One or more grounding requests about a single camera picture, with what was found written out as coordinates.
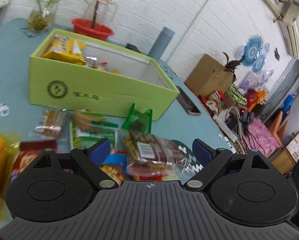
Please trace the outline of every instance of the smartphone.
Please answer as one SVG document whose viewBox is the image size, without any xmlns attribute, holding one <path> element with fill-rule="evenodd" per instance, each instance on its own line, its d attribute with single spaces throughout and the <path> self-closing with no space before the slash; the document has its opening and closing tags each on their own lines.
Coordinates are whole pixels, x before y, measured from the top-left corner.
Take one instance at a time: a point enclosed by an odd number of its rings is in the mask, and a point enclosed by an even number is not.
<svg viewBox="0 0 299 240">
<path fill-rule="evenodd" d="M 201 112 L 199 109 L 195 106 L 192 100 L 188 97 L 188 95 L 183 91 L 182 88 L 179 86 L 176 86 L 179 90 L 179 95 L 177 97 L 178 102 L 180 105 L 184 108 L 184 110 L 187 112 L 187 114 L 191 115 L 200 115 Z"/>
</svg>

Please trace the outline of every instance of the barcode label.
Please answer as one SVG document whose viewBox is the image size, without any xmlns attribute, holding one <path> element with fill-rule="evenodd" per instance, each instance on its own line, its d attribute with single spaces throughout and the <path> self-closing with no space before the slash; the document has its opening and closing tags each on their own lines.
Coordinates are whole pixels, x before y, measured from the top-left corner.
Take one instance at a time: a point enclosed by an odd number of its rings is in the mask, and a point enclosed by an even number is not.
<svg viewBox="0 0 299 240">
<path fill-rule="evenodd" d="M 154 151 L 149 144 L 137 142 L 137 147 L 141 158 L 155 159 Z"/>
</svg>

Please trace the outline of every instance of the green snack wrapper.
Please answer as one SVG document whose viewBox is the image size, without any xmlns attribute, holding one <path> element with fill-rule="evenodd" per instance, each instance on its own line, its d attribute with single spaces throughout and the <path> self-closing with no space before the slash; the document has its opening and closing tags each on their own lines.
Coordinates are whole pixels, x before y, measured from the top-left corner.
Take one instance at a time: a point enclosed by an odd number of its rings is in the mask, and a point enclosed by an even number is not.
<svg viewBox="0 0 299 240">
<path fill-rule="evenodd" d="M 133 103 L 122 129 L 150 134 L 152 127 L 152 112 L 152 109 L 148 109 L 146 112 L 141 113 L 136 110 L 136 105 Z"/>
<path fill-rule="evenodd" d="M 116 153 L 116 143 L 117 143 L 117 131 L 118 125 L 111 123 L 103 123 L 103 122 L 95 122 L 99 124 L 107 124 L 108 126 L 104 126 L 104 129 L 100 132 L 86 132 L 82 131 L 79 127 L 77 127 L 74 123 L 70 123 L 70 138 L 71 138 L 71 149 L 77 147 L 86 147 L 89 148 L 93 146 L 98 141 L 103 138 L 107 138 L 111 144 L 111 154 Z"/>
</svg>

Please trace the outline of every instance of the printed logo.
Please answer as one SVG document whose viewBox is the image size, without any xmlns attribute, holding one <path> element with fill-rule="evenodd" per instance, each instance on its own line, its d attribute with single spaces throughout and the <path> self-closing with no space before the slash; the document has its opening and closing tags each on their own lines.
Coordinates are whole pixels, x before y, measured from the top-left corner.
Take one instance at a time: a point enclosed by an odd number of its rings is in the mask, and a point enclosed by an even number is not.
<svg viewBox="0 0 299 240">
<path fill-rule="evenodd" d="M 153 183 L 149 183 L 149 184 L 147 184 L 146 186 L 149 187 L 149 188 L 153 188 L 153 187 L 155 187 L 155 185 L 154 185 Z"/>
<path fill-rule="evenodd" d="M 63 98 L 67 95 L 67 85 L 62 81 L 53 81 L 48 84 L 48 93 L 53 98 Z"/>
</svg>

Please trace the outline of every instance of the blue tablecloth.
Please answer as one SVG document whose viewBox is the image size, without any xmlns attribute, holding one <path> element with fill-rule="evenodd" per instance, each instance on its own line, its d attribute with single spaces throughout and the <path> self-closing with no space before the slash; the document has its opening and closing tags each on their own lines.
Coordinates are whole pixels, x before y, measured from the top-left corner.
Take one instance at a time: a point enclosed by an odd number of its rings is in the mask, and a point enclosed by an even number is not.
<svg viewBox="0 0 299 240">
<path fill-rule="evenodd" d="M 29 133 L 39 121 L 43 107 L 30 105 L 28 102 L 28 66 L 29 56 L 43 41 L 44 36 L 27 37 L 21 31 L 27 21 L 16 19 L 0 27 L 0 102 L 10 108 L 9 115 L 0 117 L 0 133 L 15 132 L 21 134 L 22 141 L 35 140 Z M 53 28 L 69 30 L 60 25 Z M 188 96 L 197 102 L 200 116 L 187 115 L 181 105 L 175 100 L 164 115 L 152 123 L 152 134 L 183 142 L 190 149 L 194 139 L 199 138 L 212 148 L 225 147 L 228 144 L 219 136 L 219 128 L 201 107 L 197 99 L 178 78 L 173 82 L 180 86 Z M 123 118 L 108 117 L 111 122 L 122 125 Z M 68 127 L 67 140 L 58 143 L 59 151 L 69 152 Z"/>
</svg>

